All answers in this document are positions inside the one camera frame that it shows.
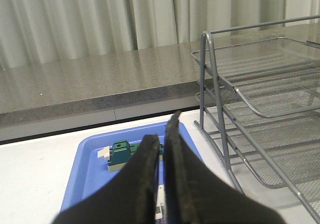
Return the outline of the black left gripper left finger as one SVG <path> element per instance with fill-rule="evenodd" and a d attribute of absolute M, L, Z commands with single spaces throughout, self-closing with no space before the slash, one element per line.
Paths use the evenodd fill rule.
<path fill-rule="evenodd" d="M 106 185 L 56 216 L 55 224 L 154 224 L 160 141 L 145 135 L 135 154 Z"/>

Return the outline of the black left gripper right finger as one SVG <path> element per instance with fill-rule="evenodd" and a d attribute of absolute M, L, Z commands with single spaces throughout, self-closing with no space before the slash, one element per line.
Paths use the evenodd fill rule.
<path fill-rule="evenodd" d="M 165 130 L 163 165 L 169 224 L 283 224 L 275 210 L 230 187 L 197 157 L 179 133 L 180 111 Z"/>

